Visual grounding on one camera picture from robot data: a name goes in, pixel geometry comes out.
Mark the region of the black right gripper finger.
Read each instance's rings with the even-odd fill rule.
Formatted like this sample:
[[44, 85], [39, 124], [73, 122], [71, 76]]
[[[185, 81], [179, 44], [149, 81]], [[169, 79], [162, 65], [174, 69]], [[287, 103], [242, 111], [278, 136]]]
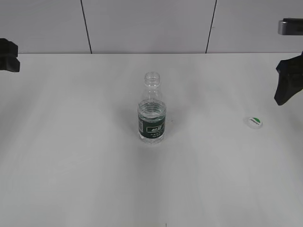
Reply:
[[303, 53], [287, 60], [281, 60], [276, 71], [279, 78], [274, 100], [278, 106], [282, 106], [303, 89]]

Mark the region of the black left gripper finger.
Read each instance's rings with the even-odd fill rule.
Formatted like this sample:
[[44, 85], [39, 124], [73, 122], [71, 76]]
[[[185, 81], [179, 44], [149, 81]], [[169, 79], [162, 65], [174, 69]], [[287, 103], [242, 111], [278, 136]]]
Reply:
[[18, 57], [18, 46], [5, 38], [0, 39], [0, 70], [19, 72], [20, 62]]

